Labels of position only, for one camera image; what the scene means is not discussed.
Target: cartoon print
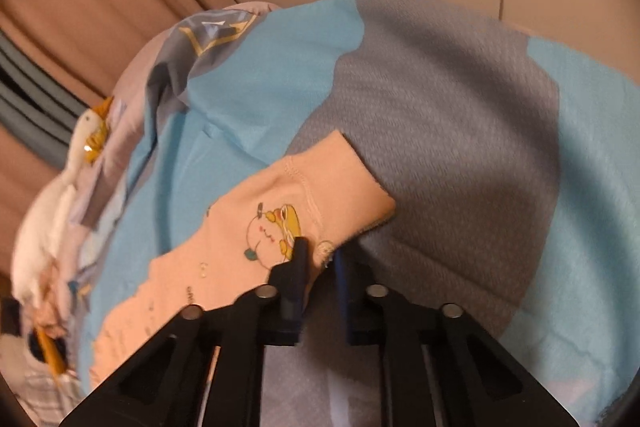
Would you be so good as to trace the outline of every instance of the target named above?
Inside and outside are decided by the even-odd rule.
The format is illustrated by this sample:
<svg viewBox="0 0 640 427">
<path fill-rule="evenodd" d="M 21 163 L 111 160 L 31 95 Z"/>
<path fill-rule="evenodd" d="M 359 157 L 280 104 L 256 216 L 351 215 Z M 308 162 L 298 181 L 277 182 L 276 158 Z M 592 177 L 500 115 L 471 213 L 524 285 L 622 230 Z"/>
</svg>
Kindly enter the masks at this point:
<svg viewBox="0 0 640 427">
<path fill-rule="evenodd" d="M 266 269 L 291 260 L 293 241 L 302 235 L 298 214 L 292 204 L 283 204 L 275 210 L 262 211 L 262 203 L 246 229 L 249 248 L 244 256 L 258 261 Z"/>
</svg>

